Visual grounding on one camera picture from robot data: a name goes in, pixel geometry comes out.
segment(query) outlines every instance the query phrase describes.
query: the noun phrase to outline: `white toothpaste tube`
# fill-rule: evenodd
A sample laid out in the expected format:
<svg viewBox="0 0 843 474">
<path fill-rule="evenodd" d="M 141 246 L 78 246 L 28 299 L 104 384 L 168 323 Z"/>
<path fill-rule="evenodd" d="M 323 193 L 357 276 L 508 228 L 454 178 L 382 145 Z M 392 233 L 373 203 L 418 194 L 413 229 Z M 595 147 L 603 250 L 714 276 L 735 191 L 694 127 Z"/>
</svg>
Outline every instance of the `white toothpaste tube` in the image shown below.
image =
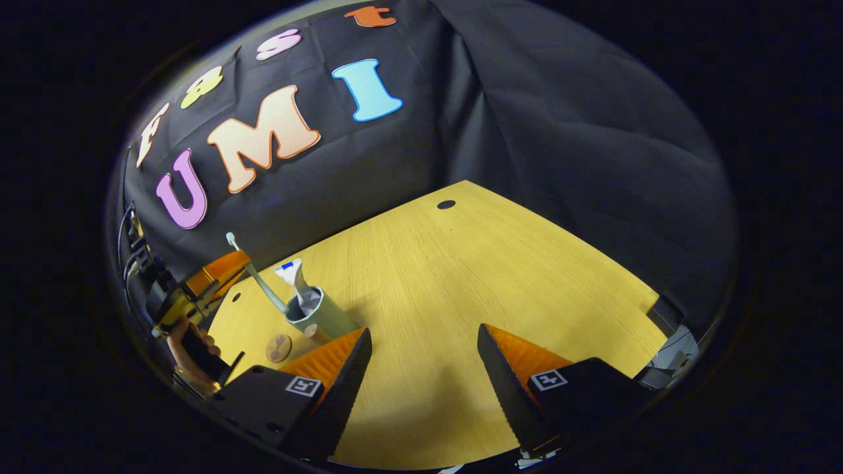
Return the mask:
<svg viewBox="0 0 843 474">
<path fill-rule="evenodd" d="M 310 315 L 319 305 L 319 292 L 311 288 L 304 281 L 302 274 L 302 259 L 289 261 L 273 268 L 275 274 L 296 290 L 298 305 L 305 315 Z"/>
</svg>

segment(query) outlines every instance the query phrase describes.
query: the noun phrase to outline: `blue letter i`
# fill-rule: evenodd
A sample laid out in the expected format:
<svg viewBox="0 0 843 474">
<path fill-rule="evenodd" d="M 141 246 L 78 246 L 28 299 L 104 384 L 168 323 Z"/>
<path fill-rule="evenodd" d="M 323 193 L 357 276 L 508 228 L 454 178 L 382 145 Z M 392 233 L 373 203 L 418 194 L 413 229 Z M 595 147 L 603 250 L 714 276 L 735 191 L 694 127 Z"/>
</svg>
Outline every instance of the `blue letter i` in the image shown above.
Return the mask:
<svg viewBox="0 0 843 474">
<path fill-rule="evenodd" d="M 331 73 L 334 78 L 346 81 L 351 90 L 357 111 L 354 120 L 370 121 L 391 114 L 400 109 L 404 102 L 389 95 L 384 83 L 380 81 L 374 69 L 378 66 L 377 59 L 364 59 L 340 66 Z"/>
</svg>

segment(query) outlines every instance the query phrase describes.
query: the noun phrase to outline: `black fabric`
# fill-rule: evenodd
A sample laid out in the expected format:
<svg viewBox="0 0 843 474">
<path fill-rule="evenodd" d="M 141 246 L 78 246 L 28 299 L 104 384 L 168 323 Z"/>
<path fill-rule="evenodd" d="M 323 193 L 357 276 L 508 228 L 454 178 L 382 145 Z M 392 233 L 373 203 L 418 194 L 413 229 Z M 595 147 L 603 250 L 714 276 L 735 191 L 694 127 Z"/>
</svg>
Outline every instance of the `black fabric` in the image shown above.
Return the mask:
<svg viewBox="0 0 843 474">
<path fill-rule="evenodd" d="M 668 295 L 689 327 L 704 330 L 728 281 L 734 216 L 714 148 L 666 84 L 581 25 L 526 2 L 374 5 L 391 8 L 386 16 L 397 23 L 363 28 L 344 17 L 354 9 L 346 6 L 269 33 L 246 32 L 199 67 L 201 74 L 223 66 L 218 90 L 182 110 L 195 80 L 184 78 L 145 110 L 151 118 L 170 103 L 141 169 L 133 166 L 137 131 L 126 194 L 176 278 L 229 252 L 228 231 L 262 268 L 471 180 L 595 246 Z M 291 28 L 303 37 L 298 45 L 255 60 L 257 45 Z M 361 123 L 352 119 L 347 86 L 330 73 L 370 57 L 404 105 Z M 289 84 L 321 140 L 292 159 L 273 159 L 245 190 L 228 193 L 207 135 L 229 117 L 254 126 L 263 98 Z M 206 217 L 190 230 L 155 195 L 185 148 L 208 196 Z M 177 174 L 173 187 L 190 202 Z"/>
</svg>

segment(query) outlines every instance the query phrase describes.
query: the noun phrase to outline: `cup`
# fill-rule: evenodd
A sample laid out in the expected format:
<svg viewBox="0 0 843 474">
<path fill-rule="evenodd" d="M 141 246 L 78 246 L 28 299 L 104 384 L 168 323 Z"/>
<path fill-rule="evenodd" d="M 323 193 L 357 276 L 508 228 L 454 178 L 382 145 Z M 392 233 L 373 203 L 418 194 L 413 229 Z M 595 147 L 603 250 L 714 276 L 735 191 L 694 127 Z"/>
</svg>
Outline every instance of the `cup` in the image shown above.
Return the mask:
<svg viewBox="0 0 843 474">
<path fill-rule="evenodd" d="M 319 304 L 316 305 L 316 309 L 309 316 L 305 316 L 298 305 L 298 296 L 293 296 L 287 304 L 290 308 L 286 316 L 288 323 L 303 334 L 308 326 L 316 325 L 319 331 L 330 339 L 345 336 L 359 329 L 360 326 L 349 318 L 322 288 L 313 287 L 313 289 L 319 294 Z"/>
</svg>

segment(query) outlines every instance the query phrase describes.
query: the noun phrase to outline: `wooden table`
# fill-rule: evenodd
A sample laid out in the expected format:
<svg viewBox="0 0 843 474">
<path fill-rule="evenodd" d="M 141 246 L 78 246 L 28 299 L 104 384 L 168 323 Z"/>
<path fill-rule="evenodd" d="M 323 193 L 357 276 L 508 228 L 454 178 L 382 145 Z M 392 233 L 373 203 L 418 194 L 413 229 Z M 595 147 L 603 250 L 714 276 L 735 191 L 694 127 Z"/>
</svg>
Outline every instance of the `wooden table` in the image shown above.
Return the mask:
<svg viewBox="0 0 843 474">
<path fill-rule="evenodd" d="M 456 204 L 447 209 L 437 205 Z M 599 357 L 632 377 L 664 344 L 647 318 L 658 295 L 598 250 L 468 181 L 435 191 L 280 260 L 303 260 L 372 332 L 373 354 L 334 462 L 379 469 L 455 466 L 518 447 L 477 353 L 481 322 L 573 362 Z M 277 294 L 294 292 L 268 267 Z M 281 368 L 315 347 L 254 279 L 225 297 L 210 334 L 231 378 Z M 265 356 L 293 339 L 280 364 Z"/>
</svg>

